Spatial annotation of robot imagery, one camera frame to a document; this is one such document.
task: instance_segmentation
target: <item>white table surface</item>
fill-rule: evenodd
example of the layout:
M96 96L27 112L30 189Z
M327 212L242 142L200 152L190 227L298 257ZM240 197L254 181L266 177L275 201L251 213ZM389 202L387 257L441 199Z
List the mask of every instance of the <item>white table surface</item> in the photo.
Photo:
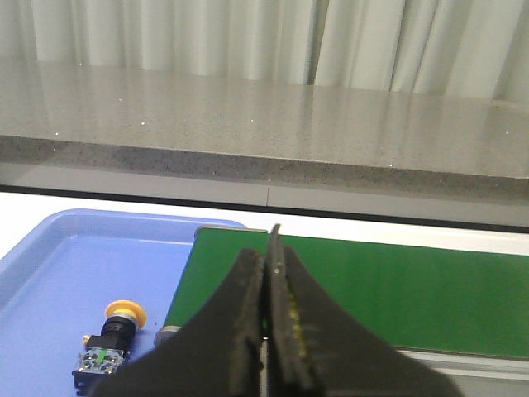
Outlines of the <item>white table surface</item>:
M0 257L4 257L43 219L72 208L229 219L247 227L267 230L275 223L281 223L281 232L288 235L529 255L529 234L521 233L0 193Z

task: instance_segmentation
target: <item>granite countertop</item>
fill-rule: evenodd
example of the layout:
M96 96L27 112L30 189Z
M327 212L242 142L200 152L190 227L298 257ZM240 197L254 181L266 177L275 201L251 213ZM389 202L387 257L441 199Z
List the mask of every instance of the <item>granite countertop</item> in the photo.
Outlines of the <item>granite countertop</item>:
M36 183L39 167L264 186L264 205L294 208L364 212L343 194L500 205L529 225L529 109L479 99L2 60L0 184L68 187Z

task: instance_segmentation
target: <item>plastic tray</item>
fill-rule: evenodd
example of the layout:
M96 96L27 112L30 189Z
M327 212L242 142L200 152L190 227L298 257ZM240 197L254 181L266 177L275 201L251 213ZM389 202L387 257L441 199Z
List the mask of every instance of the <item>plastic tray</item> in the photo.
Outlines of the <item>plastic tray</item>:
M81 338L116 299L145 307L131 359L148 352L204 224L243 227L82 209L45 219L0 261L0 395L75 396Z

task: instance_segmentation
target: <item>curtain fold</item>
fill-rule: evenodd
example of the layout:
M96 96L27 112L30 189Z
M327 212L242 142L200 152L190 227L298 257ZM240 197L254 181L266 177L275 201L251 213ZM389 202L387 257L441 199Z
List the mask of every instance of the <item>curtain fold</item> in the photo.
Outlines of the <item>curtain fold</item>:
M529 104L529 0L0 0L0 56Z

